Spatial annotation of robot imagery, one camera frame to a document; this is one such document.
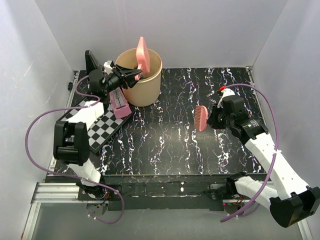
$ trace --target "wall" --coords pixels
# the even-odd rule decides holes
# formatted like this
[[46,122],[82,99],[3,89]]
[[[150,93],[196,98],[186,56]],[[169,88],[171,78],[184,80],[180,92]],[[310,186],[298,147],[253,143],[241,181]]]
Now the wall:
[[[311,187],[320,186],[320,2],[289,0],[254,66],[256,86],[270,99],[280,133],[280,149]],[[269,128],[273,122],[261,100]],[[320,209],[307,219],[320,237]]]
[[[40,113],[66,105],[73,72],[33,0],[0,0],[0,233],[20,239],[36,182],[45,172],[27,158],[27,127]],[[30,150],[47,167],[60,114],[31,130]]]
[[144,36],[165,68],[252,66],[287,0],[35,0],[72,69]]

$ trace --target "marble tabletop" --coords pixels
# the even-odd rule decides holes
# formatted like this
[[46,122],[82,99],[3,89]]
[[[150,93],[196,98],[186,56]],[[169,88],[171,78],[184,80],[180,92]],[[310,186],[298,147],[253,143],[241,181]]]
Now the marble tabletop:
[[[241,171],[263,173],[254,156],[229,130],[194,128],[196,105],[219,100],[223,85],[250,84],[245,68],[168,68],[162,70],[161,93],[147,107],[135,107],[132,118],[101,149],[90,155],[103,175],[210,175]],[[84,82],[81,91],[88,90]],[[251,116],[262,117],[255,92],[234,88]],[[81,99],[74,96],[73,105]],[[57,162],[55,170],[72,174]]]

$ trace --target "pink comb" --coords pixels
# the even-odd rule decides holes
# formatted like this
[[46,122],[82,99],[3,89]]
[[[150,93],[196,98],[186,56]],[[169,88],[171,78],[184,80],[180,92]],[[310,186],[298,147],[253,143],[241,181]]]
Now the pink comb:
[[194,128],[201,132],[207,127],[208,110],[205,106],[197,105],[194,114]]
[[130,106],[120,87],[111,91],[109,96],[112,111],[116,119],[121,119],[131,114]]
[[[138,62],[138,68],[142,70],[142,74],[150,73],[150,57],[147,49],[147,45],[143,36],[140,37],[138,47],[136,48],[136,60]],[[135,80],[139,81],[141,73],[135,76]]]

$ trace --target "black and white checkered board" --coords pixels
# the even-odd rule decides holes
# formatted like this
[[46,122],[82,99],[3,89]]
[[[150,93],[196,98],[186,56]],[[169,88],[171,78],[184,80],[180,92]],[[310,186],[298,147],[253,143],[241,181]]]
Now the black and white checkered board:
[[[84,106],[86,97],[83,98],[76,106]],[[74,116],[79,110],[72,109],[66,112],[59,121],[66,121]],[[132,116],[133,112],[123,118],[116,119],[112,112],[111,104],[109,104],[105,114],[100,116],[88,129],[90,150],[96,154],[106,142],[120,129],[120,127]]]

